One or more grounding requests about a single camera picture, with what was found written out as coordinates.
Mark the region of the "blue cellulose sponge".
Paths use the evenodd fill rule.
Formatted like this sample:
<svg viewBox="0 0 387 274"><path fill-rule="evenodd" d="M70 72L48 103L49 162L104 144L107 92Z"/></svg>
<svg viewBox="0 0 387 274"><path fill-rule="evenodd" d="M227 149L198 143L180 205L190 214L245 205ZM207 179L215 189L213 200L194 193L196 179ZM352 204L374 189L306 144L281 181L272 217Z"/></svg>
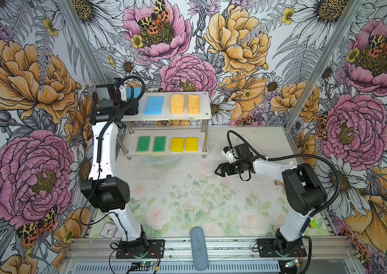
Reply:
<svg viewBox="0 0 387 274"><path fill-rule="evenodd" d="M148 97L144 114L145 115L160 115L163 107L164 97L151 96Z"/></svg>
<svg viewBox="0 0 387 274"><path fill-rule="evenodd" d="M140 87L127 87L126 88L127 93L127 102L131 100L131 98L136 99L141 94L141 88ZM137 102L134 106L129 108L126 111L126 115L137 115L140 112L140 106Z"/></svg>

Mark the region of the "green yellow sponge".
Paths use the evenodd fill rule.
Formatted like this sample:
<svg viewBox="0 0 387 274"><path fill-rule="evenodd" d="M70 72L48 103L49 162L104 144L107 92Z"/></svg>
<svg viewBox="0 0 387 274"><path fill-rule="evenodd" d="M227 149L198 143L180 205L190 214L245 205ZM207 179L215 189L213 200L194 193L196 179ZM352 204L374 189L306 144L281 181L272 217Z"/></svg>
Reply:
<svg viewBox="0 0 387 274"><path fill-rule="evenodd" d="M136 152L147 153L149 151L150 143L151 143L150 136L140 136L137 140Z"/></svg>
<svg viewBox="0 0 387 274"><path fill-rule="evenodd" d="M155 137L152 152L154 154L165 153L166 141L167 141L167 137L165 136Z"/></svg>

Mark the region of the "orange cellulose sponge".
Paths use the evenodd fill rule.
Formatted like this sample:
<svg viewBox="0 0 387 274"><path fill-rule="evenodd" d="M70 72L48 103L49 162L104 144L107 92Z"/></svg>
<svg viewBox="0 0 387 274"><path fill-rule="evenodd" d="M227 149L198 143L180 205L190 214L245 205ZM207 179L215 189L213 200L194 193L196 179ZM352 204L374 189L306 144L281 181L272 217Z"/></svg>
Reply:
<svg viewBox="0 0 387 274"><path fill-rule="evenodd" d="M200 113L200 97L198 95L188 95L188 114L198 115Z"/></svg>

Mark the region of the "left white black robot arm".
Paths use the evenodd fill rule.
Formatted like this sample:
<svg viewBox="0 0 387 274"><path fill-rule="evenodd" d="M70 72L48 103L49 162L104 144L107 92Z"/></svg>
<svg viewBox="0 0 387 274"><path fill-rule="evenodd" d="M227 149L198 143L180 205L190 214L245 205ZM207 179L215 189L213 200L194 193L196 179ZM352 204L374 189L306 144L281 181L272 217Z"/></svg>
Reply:
<svg viewBox="0 0 387 274"><path fill-rule="evenodd" d="M129 208L130 188L116 171L119 124L124 115L138 113L145 83L138 76L115 78L113 83L96 86L97 100L91 108L93 158L88 179L80 191L95 209L112 219L122 233L117 249L127 255L143 256L148 241L143 227Z"/></svg>

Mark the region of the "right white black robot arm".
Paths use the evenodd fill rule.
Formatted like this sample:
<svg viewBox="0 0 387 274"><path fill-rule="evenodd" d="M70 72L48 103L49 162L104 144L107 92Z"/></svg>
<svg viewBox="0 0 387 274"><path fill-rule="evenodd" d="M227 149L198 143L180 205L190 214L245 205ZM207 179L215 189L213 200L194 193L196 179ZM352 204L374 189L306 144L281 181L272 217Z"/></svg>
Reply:
<svg viewBox="0 0 387 274"><path fill-rule="evenodd" d="M249 174L266 175L283 183L291 209L277 230L273 250L280 256L290 255L301 246L304 232L313 220L316 210L327 201L313 167L308 163L296 164L256 155L248 144L226 146L222 150L226 163L218 165L215 174L220 177Z"/></svg>

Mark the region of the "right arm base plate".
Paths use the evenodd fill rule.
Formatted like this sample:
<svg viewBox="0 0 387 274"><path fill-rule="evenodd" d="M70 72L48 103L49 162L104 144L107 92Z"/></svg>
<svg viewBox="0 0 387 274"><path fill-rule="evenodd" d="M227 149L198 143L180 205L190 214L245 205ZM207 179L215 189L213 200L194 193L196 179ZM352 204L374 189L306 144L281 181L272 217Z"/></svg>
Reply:
<svg viewBox="0 0 387 274"><path fill-rule="evenodd" d="M287 242L282 239L260 238L256 240L256 246L261 258L303 258L307 256L302 239Z"/></svg>

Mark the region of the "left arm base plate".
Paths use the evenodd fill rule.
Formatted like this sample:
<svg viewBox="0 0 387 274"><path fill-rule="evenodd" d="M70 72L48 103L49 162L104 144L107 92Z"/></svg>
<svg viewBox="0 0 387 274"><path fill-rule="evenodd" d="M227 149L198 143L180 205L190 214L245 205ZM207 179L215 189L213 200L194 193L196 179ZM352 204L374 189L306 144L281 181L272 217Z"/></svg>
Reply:
<svg viewBox="0 0 387 274"><path fill-rule="evenodd" d="M144 244L140 239L131 242L121 241L116 248L117 259L162 259L165 252L165 240L151 239Z"/></svg>

